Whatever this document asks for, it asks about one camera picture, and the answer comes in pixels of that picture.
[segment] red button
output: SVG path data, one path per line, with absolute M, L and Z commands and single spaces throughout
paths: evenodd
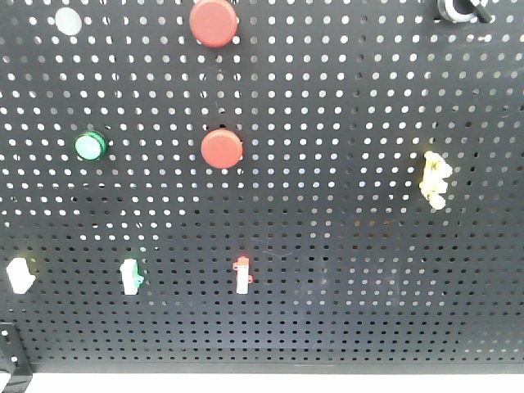
M 216 129 L 206 135 L 201 144 L 204 160 L 215 168 L 227 169 L 242 157 L 242 141 L 227 129 Z
M 226 0 L 200 0 L 191 10 L 189 25 L 207 47 L 223 47 L 237 33 L 237 13 Z

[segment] perforated metal sheet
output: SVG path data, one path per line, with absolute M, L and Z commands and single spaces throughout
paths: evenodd
M 15 296 L 0 269 L 0 321 L 35 371 L 522 371 L 524 2 L 490 2 L 492 25 L 429 0 L 234 3 L 211 50 L 191 1 L 0 2 L 0 251 L 37 276 Z M 231 170 L 200 156 L 220 126 Z M 103 160 L 76 158 L 84 129 Z M 455 168 L 439 212 L 427 150 Z

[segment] green light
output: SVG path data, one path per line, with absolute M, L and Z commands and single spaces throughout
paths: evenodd
M 84 131 L 75 139 L 75 151 L 84 160 L 98 160 L 106 154 L 107 140 L 97 131 Z

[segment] plastic clip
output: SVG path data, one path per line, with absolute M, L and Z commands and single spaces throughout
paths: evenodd
M 445 199 L 441 194 L 448 192 L 448 183 L 444 179 L 453 174 L 453 168 L 446 164 L 440 154 L 433 151 L 426 152 L 424 157 L 426 158 L 424 177 L 418 186 L 433 209 L 444 209 Z
M 125 260 L 120 266 L 125 295 L 136 295 L 138 288 L 144 282 L 144 277 L 138 274 L 137 260 Z
M 25 258 L 15 258 L 6 268 L 7 276 L 17 295 L 24 295 L 33 285 L 36 277 L 29 272 Z
M 241 256 L 233 264 L 233 270 L 237 272 L 237 294 L 246 295 L 248 284 L 253 282 L 253 276 L 249 274 L 249 258 Z

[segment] black clamp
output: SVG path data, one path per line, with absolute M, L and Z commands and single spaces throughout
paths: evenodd
M 0 323 L 0 368 L 11 374 L 3 393 L 24 393 L 33 379 L 33 370 L 12 323 Z

